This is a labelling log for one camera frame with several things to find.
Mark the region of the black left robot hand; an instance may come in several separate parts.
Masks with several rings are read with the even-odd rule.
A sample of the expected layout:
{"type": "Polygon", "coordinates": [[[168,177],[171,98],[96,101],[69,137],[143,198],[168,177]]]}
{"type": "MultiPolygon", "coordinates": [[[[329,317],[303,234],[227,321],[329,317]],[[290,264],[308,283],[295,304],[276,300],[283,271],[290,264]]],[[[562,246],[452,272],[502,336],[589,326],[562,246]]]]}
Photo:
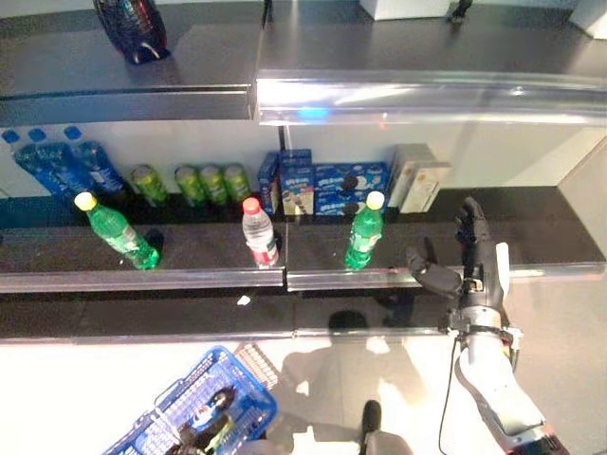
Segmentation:
{"type": "Polygon", "coordinates": [[[212,432],[208,429],[196,430],[190,425],[184,425],[179,431],[179,436],[181,443],[177,454],[206,454],[212,432]]]}

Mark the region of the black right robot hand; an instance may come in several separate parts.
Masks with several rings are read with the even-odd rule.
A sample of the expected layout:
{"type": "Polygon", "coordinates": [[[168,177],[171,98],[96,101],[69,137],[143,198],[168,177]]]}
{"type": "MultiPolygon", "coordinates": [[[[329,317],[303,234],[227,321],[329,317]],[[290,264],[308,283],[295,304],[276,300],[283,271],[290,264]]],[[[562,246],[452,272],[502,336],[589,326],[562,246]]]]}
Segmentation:
{"type": "Polygon", "coordinates": [[[508,245],[493,240],[485,213],[471,196],[464,200],[456,225],[463,271],[435,264],[409,247],[405,258],[410,274],[425,289],[457,299],[461,308],[501,311],[510,284],[508,245]]]}

